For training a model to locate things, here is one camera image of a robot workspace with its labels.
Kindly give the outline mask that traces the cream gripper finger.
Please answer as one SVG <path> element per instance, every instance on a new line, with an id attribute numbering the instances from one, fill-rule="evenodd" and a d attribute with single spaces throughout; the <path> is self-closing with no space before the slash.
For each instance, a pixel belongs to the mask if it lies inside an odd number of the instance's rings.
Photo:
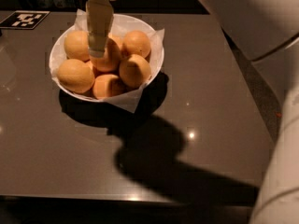
<path id="1" fill-rule="evenodd" d="M 109 0 L 88 0 L 86 14 L 89 53 L 95 58 L 101 58 L 113 22 L 113 7 Z"/>

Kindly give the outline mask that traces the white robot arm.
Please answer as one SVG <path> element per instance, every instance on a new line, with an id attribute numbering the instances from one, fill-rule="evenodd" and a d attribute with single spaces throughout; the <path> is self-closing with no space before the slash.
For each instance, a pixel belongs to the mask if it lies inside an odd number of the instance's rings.
<path id="1" fill-rule="evenodd" d="M 186 0 L 169 0 L 178 9 Z M 198 224 L 298 224 L 299 0 L 195 0 L 219 23 L 267 85 L 264 114 L 278 110 L 275 148 L 259 191 L 199 173 Z"/>

